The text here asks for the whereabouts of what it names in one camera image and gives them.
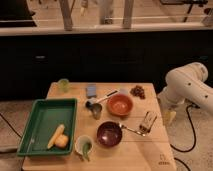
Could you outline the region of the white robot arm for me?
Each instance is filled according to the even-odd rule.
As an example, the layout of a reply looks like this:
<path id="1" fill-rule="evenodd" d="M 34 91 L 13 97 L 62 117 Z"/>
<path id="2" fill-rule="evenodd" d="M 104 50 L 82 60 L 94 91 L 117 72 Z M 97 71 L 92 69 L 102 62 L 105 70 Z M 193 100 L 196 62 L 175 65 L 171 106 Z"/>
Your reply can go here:
<path id="1" fill-rule="evenodd" d="M 157 95 L 164 125 L 173 121 L 175 109 L 185 100 L 213 114 L 213 88 L 205 84 L 207 78 L 208 70 L 200 62 L 172 69 L 166 74 L 166 86 Z"/>

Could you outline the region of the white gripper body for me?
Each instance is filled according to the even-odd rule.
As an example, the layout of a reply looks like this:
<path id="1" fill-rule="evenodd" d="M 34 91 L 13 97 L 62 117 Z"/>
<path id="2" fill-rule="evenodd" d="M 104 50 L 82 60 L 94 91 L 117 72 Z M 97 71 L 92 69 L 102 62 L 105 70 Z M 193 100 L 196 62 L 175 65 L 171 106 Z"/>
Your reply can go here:
<path id="1" fill-rule="evenodd" d="M 163 102 L 160 102 L 160 109 L 161 109 L 163 124 L 165 126 L 170 125 L 176 116 L 176 111 L 171 108 L 168 108 Z"/>

